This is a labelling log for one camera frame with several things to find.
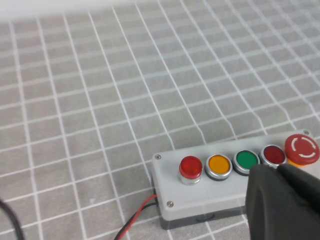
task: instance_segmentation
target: emergency stop button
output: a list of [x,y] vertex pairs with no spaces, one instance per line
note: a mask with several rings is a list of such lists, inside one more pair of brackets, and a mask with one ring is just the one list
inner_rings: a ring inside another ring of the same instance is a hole
[[320,157],[320,149],[315,140],[303,134],[294,134],[285,140],[284,151],[288,162],[304,166],[315,163]]

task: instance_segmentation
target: screw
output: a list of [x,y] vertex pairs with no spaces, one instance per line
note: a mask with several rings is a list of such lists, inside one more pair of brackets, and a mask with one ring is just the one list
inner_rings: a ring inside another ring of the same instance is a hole
[[167,201],[166,202],[166,205],[169,207],[169,208],[172,208],[174,206],[174,202],[173,201]]

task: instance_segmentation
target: red button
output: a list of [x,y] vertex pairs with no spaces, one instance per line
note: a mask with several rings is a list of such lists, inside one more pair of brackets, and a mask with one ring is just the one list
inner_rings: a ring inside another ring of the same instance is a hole
[[202,173],[202,163],[195,156],[186,156],[180,163],[179,171],[186,179],[196,179]]
[[282,164],[286,160],[285,153],[275,145],[266,146],[263,155],[272,164]]
[[284,151],[289,160],[298,165],[308,165],[320,157],[318,144],[311,137],[294,134],[285,140]]

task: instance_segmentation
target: black plastic object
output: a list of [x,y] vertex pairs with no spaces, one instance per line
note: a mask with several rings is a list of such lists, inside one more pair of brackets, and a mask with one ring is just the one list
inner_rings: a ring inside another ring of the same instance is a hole
[[320,180],[297,167],[254,165],[245,206],[251,240],[319,239]]

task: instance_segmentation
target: grid mat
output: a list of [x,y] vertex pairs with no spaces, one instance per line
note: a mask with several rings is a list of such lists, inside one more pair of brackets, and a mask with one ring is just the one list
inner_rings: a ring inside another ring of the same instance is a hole
[[[0,197],[28,240],[110,240],[155,152],[307,128],[320,144],[320,5],[170,0],[0,23]],[[247,240],[245,215],[127,240]],[[0,213],[0,239],[14,239]]]

